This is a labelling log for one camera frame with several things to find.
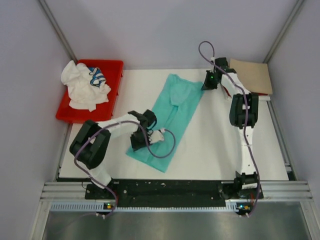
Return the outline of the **teal t shirt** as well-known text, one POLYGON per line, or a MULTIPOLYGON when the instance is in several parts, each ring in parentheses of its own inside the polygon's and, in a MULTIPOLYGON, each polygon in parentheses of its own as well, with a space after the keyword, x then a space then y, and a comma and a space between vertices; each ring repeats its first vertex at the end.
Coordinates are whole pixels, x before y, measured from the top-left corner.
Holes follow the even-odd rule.
POLYGON ((176 74, 169 74, 152 108, 157 118, 153 129, 166 129, 169 132, 164 132, 164 141, 150 146, 155 155, 167 157, 154 157, 147 147, 137 151, 130 147, 126 155, 163 173, 166 172, 203 96, 202 85, 200 81, 193 82, 176 74))

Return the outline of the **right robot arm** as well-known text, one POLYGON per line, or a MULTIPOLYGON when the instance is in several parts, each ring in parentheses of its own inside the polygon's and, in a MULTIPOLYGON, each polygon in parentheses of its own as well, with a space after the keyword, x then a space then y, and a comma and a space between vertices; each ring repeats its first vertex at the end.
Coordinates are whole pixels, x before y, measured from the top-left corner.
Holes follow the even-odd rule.
POLYGON ((232 186, 226 186, 222 193, 231 198, 248 197, 259 185, 259 171, 253 157, 253 132, 258 122, 259 96, 245 88, 235 69, 230 68, 225 57, 211 57, 213 68, 206 71, 202 90, 214 90, 218 85, 231 97, 229 122, 235 129, 237 139, 238 166, 232 186))

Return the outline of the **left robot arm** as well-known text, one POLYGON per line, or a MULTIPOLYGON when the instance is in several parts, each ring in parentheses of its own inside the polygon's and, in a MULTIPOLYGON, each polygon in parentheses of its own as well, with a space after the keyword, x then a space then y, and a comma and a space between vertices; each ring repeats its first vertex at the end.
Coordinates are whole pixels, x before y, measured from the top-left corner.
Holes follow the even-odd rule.
POLYGON ((84 172, 92 178, 96 192, 102 198, 109 198, 114 191, 112 180, 102 162, 110 140, 130 134, 131 148, 134 151, 164 141, 162 130, 153 130, 157 123, 154 112, 129 111, 127 114, 102 122, 87 120, 81 126, 69 147, 76 160, 85 165, 84 172))

